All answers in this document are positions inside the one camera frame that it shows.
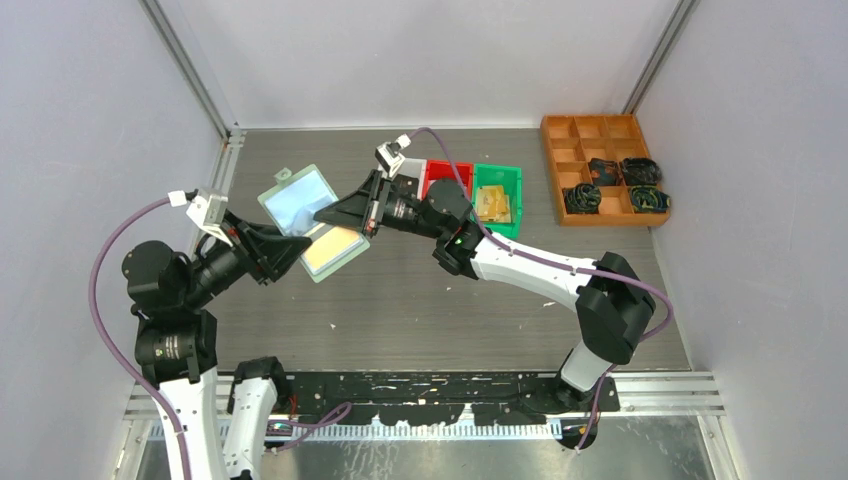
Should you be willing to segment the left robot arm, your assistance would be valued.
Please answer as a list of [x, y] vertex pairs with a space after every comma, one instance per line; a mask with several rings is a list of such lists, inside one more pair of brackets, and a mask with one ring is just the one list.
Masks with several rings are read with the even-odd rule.
[[292, 397], [276, 357], [243, 361], [230, 387], [229, 430], [220, 432], [217, 320], [207, 306], [244, 276], [259, 285], [276, 282], [312, 244], [230, 212], [223, 233], [203, 234], [192, 256], [147, 241], [122, 263], [139, 320], [134, 357], [168, 430], [174, 479], [259, 478], [269, 416]]

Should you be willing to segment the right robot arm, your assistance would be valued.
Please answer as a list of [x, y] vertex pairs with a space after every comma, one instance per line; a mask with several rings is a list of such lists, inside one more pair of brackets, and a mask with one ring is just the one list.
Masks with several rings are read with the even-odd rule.
[[612, 366], [630, 362], [656, 310], [652, 295], [622, 256], [607, 252], [598, 260], [572, 258], [496, 234], [476, 219], [455, 179], [435, 181], [418, 199], [374, 170], [356, 191], [320, 208], [314, 218], [368, 238], [381, 228], [432, 238], [433, 256], [446, 272], [519, 287], [572, 310], [581, 339], [554, 386], [556, 400], [567, 410], [582, 409]]

